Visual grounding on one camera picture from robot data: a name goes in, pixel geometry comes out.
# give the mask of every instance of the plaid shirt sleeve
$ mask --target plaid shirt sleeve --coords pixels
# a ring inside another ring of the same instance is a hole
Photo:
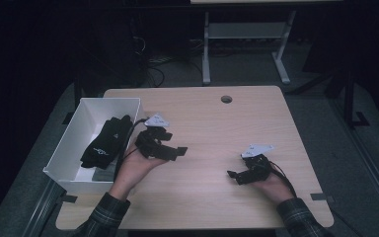
[[[292,237],[330,237],[327,229],[319,224],[301,198],[282,202],[277,208],[284,225]]]
[[[80,225],[71,236],[115,236],[129,207],[130,201],[120,201],[105,193],[88,220]]]

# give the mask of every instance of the gray carpet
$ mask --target gray carpet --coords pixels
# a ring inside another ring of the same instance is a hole
[[[283,61],[292,83],[283,85],[271,62],[266,45],[256,53],[236,50],[226,57],[211,57],[211,86],[277,85],[282,91],[290,91],[310,81],[315,74],[303,73],[309,46],[291,44]],[[163,87],[201,86],[201,75],[194,66],[200,65],[200,56],[191,63],[177,61],[158,66],[166,76]],[[156,80],[160,74],[152,71]],[[286,101],[300,132],[310,160],[316,171],[324,193],[330,197],[330,207],[363,236],[379,236],[379,195],[369,178],[359,152],[350,139],[335,105],[341,101],[330,101],[323,96],[326,84],[322,83],[301,96],[287,96]],[[379,113],[371,97],[356,87],[355,106],[364,112],[371,126],[359,127],[356,133],[376,158],[379,167]],[[74,110],[73,86],[66,89],[43,128],[13,187],[0,207],[0,236],[23,236],[35,213],[38,200],[48,182],[42,172],[52,155],[66,125],[65,116]],[[41,236],[67,236],[67,231],[54,226],[60,205],[55,205],[51,216],[42,229]],[[346,224],[335,217],[335,225],[329,229],[336,236],[356,236]],[[287,236],[285,230],[278,236]],[[121,231],[118,236],[126,236]]]

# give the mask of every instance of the person's left hand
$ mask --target person's left hand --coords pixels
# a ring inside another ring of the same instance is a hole
[[[114,198],[126,200],[128,193],[155,167],[165,164],[168,161],[152,158],[145,158],[134,144],[125,152],[118,174],[109,194]]]

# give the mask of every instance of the person's right hand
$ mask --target person's right hand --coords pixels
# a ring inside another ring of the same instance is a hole
[[[275,205],[279,205],[285,200],[294,198],[291,190],[274,173],[270,173],[268,178],[264,181],[256,181],[251,183],[251,186],[264,192],[264,194],[272,200]]]

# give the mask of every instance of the dark background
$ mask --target dark background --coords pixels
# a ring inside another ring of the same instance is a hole
[[[139,31],[159,47],[202,38],[195,30],[202,29],[202,14],[146,14],[143,26],[130,29],[128,16],[89,10],[86,3],[0,1],[0,202],[68,85],[78,82],[92,97],[111,87],[139,86],[144,60],[135,57],[131,39]],[[298,12],[291,39],[315,42],[305,70],[351,68],[379,109],[379,1],[348,3],[313,24],[308,19],[316,12]],[[159,28],[171,33],[157,36]],[[135,80],[124,79],[130,76]]]

